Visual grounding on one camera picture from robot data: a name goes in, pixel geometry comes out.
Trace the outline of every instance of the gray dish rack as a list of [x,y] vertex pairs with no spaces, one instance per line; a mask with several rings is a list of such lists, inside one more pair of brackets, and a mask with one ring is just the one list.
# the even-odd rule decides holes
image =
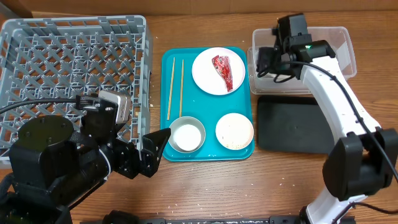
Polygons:
[[[131,96],[129,122],[118,139],[141,150],[150,129],[152,37],[142,16],[11,19],[0,33],[3,68],[0,107],[40,98],[74,98],[100,90]],[[28,120],[56,114],[76,130],[84,112],[72,103],[27,105],[0,114],[0,168],[10,168],[9,147]]]

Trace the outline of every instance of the black pad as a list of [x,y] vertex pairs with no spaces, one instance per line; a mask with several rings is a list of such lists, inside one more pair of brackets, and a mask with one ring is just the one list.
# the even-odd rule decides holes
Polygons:
[[262,96],[257,102],[257,121],[261,149],[329,154],[335,145],[314,98]]

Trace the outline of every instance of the turquoise tray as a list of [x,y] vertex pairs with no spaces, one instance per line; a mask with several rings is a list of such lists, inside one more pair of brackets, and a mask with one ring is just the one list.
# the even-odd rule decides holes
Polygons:
[[[248,78],[248,63],[245,53],[237,47],[227,47],[237,53],[246,66],[246,76],[243,84],[234,92],[215,96],[201,90],[192,78],[192,64],[196,57],[208,48],[172,49],[162,58],[162,89],[160,101],[160,128],[168,128],[178,118],[180,111],[181,68],[184,59],[184,84],[182,116],[192,116],[202,122],[206,129],[206,139],[202,147],[192,153],[181,153],[167,143],[163,156],[172,162],[189,161],[225,161],[248,158],[254,150],[254,140],[242,150],[229,150],[223,147],[216,138],[216,124],[228,113],[240,113],[253,122],[251,114],[250,86]],[[173,58],[175,57],[174,86],[170,120],[167,121],[169,91],[172,76]]]

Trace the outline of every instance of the white bowl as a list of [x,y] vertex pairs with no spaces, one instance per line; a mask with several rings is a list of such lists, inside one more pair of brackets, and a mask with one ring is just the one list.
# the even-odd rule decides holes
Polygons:
[[253,140],[253,124],[241,114],[226,114],[217,122],[216,137],[220,144],[227,149],[244,149]]
[[177,118],[170,125],[170,129],[172,132],[169,143],[178,152],[194,152],[203,145],[206,139],[206,130],[203,124],[190,116]]

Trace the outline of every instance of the raw meat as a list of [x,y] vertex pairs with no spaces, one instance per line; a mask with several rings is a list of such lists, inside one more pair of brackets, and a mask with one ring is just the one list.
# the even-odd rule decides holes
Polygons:
[[215,56],[211,59],[213,62],[213,66],[216,68],[221,77],[223,77],[226,85],[226,89],[230,92],[233,89],[232,86],[232,73],[231,73],[231,65],[229,64],[229,57],[228,56]]

